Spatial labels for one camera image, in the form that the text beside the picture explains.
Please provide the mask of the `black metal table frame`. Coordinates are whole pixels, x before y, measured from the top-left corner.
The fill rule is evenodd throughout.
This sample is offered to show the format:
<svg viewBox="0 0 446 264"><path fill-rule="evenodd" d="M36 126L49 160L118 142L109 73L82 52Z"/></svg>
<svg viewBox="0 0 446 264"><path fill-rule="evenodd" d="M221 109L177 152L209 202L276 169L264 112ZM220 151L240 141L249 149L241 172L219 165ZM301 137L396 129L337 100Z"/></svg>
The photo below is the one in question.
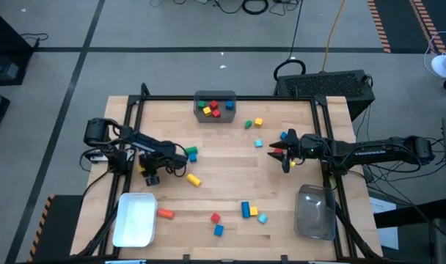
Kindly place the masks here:
<svg viewBox="0 0 446 264"><path fill-rule="evenodd" d="M196 146L197 161L187 167L201 179L199 187L184 177L161 172L161 182L147 187L134 172L131 191L151 193L158 206L175 212L174 219L158 219L154 241L143 248L124 248L121 258L176 260L185 255L192 260L334 260L330 241L305 238L294 230L296 194L304 184L322 183L321 167L309 160L282 171L268 155L270 144L289 128L298 134L323 130L314 123L308 101L269 96L242 97L236 102L231 123L200 123L194 116L194 102L187 99L158 99L150 96L138 109L129 96L111 96L103 107L104 117L122 122L125 117L140 121L140 130L158 140L171 140L183 147ZM263 124L255 126L255 119ZM247 120L252 126L245 129ZM256 139L263 146L256 148ZM258 214L243 218L241 203L257 207ZM222 236L214 235L221 216ZM265 224L258 217L265 214Z"/></svg>

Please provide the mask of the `white plastic tray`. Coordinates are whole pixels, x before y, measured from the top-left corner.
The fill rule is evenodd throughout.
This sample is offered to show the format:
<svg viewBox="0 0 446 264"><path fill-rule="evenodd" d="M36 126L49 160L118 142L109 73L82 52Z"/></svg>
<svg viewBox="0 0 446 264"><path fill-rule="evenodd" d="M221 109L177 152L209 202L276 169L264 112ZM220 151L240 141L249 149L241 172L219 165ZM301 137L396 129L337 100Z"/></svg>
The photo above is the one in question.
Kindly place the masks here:
<svg viewBox="0 0 446 264"><path fill-rule="evenodd" d="M120 196L112 243L120 248L142 248L154 241L158 203L151 193Z"/></svg>

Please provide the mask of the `clear plastic bin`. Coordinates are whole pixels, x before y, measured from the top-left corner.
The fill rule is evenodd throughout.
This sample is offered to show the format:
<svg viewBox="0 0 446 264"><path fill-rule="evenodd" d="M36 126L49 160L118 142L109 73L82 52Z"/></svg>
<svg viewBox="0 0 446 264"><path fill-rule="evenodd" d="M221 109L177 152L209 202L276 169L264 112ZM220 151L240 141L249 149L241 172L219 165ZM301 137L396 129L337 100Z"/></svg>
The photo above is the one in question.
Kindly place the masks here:
<svg viewBox="0 0 446 264"><path fill-rule="evenodd" d="M336 238L335 195L331 188L304 184L296 195L297 235L333 241Z"/></svg>

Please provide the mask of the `white round device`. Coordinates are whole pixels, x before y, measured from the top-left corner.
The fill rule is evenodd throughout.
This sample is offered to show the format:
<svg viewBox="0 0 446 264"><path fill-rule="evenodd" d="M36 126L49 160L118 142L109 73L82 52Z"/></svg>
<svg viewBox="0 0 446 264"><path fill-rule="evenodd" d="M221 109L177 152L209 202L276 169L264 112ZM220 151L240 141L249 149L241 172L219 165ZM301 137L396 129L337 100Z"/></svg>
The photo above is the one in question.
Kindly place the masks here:
<svg viewBox="0 0 446 264"><path fill-rule="evenodd" d="M446 78L446 54L434 57L431 60L431 68L438 77Z"/></svg>

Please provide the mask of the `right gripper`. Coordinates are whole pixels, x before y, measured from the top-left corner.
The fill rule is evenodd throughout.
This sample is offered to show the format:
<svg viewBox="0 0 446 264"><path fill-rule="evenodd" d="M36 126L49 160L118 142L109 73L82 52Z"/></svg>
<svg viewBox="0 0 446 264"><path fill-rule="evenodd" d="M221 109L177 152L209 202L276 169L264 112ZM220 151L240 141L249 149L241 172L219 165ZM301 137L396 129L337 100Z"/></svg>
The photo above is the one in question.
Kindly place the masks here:
<svg viewBox="0 0 446 264"><path fill-rule="evenodd" d="M299 138L294 129L289 129L287 136L275 143L269 145L270 147L283 147L287 150L286 154L283 152L268 153L272 158L282 162L283 172L289 172L291 163L295 159L304 160L316 159L321 157L321 137L315 134L304 134Z"/></svg>

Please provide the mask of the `white paper sheet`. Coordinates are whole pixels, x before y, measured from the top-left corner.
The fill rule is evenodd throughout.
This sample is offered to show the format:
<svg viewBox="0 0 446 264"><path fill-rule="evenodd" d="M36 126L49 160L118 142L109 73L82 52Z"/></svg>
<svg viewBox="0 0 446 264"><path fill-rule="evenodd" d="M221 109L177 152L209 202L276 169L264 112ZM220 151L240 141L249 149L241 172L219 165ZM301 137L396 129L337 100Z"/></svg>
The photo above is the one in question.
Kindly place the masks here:
<svg viewBox="0 0 446 264"><path fill-rule="evenodd" d="M392 226L390 221L382 216L382 213L396 210L396 204L371 197L370 205L374 215L380 214L379 223L377 224L377 232L381 246L388 249L399 250L398 228Z"/></svg>

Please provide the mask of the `black cabinet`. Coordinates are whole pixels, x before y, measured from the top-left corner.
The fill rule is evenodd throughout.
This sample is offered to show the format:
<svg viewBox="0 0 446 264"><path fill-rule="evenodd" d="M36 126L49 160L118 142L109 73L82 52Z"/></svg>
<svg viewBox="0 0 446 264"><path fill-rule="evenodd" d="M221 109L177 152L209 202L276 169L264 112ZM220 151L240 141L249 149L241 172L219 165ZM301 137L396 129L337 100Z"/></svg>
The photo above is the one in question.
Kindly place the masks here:
<svg viewBox="0 0 446 264"><path fill-rule="evenodd" d="M34 52L0 16L0 86L21 85Z"/></svg>

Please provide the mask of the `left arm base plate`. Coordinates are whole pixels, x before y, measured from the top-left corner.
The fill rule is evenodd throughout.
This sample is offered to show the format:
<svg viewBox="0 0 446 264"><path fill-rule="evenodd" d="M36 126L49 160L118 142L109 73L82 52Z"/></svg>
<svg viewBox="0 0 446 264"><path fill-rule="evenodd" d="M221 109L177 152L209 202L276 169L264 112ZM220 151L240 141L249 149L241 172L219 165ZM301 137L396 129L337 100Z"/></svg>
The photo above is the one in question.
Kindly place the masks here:
<svg viewBox="0 0 446 264"><path fill-rule="evenodd" d="M85 158L93 164L108 161L108 158L100 150L90 150L85 154Z"/></svg>

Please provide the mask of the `black stand bar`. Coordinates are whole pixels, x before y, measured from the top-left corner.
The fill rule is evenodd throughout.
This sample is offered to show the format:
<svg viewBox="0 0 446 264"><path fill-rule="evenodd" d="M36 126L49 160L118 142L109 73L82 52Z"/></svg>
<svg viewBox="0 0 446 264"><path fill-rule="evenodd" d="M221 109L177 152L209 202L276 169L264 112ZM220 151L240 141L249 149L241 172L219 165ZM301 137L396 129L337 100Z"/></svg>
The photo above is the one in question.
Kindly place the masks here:
<svg viewBox="0 0 446 264"><path fill-rule="evenodd" d="M391 210L382 213L382 216L390 221L392 226L401 227L410 224L422 224L427 220L446 220L446 199L417 205L415 208L410 205L405 208ZM376 227L379 223L380 214L374 215Z"/></svg>

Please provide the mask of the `dark grey plastic bin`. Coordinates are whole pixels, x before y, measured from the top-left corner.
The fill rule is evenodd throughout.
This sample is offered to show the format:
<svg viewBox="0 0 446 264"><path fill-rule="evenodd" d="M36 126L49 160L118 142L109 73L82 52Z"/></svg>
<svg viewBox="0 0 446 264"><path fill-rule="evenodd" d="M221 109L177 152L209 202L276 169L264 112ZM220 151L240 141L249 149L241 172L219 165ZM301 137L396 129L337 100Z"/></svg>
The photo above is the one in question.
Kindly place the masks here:
<svg viewBox="0 0 446 264"><path fill-rule="evenodd" d="M210 107L210 103L212 100L216 100L218 102L217 110L220 110L221 117L214 117L212 115L212 111L216 109L212 109ZM226 109L225 105L228 100L234 102L234 108L229 110ZM205 101L205 107L211 108L211 115L205 116L203 113L203 109L198 108L198 102ZM197 121L200 123L231 123L234 120L236 114L236 94L234 91L230 90L201 90L197 91L194 94L194 115L197 118Z"/></svg>

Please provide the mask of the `black perforated computer case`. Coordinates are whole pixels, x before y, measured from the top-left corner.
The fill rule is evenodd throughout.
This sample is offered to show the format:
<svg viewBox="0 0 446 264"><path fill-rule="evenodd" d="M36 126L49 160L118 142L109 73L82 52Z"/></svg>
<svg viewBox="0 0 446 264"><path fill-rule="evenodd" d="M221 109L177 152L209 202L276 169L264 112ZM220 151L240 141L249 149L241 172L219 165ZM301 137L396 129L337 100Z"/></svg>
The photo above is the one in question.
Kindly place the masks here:
<svg viewBox="0 0 446 264"><path fill-rule="evenodd" d="M274 95L292 98L344 97L351 121L354 121L376 98L373 78L363 70L280 76Z"/></svg>

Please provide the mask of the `black mat orange striped edge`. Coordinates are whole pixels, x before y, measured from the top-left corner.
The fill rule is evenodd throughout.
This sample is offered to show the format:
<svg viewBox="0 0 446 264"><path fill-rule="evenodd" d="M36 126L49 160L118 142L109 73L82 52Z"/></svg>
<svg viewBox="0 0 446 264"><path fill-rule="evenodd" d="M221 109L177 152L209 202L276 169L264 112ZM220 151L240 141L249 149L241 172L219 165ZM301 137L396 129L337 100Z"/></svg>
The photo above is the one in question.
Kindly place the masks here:
<svg viewBox="0 0 446 264"><path fill-rule="evenodd" d="M446 53L446 0L367 0L384 52Z"/></svg>
<svg viewBox="0 0 446 264"><path fill-rule="evenodd" d="M28 262L69 258L81 208L79 195L47 198L35 231Z"/></svg>

